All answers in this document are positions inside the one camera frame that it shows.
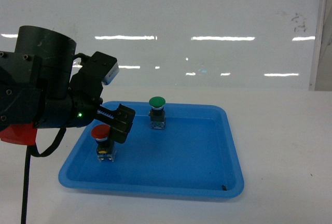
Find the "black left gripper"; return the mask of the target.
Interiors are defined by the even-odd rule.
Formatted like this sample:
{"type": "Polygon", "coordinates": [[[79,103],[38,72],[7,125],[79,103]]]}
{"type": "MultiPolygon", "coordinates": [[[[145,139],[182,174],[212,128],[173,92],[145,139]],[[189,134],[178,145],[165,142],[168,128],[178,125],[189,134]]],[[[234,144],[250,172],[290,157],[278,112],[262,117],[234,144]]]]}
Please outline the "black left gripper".
{"type": "MultiPolygon", "coordinates": [[[[86,126],[94,119],[103,102],[101,92],[104,84],[94,78],[90,64],[84,64],[71,80],[41,79],[37,85],[42,88],[35,120],[38,129],[86,126]]],[[[110,124],[109,137],[123,144],[134,117],[134,109],[119,104],[110,124]]]]}

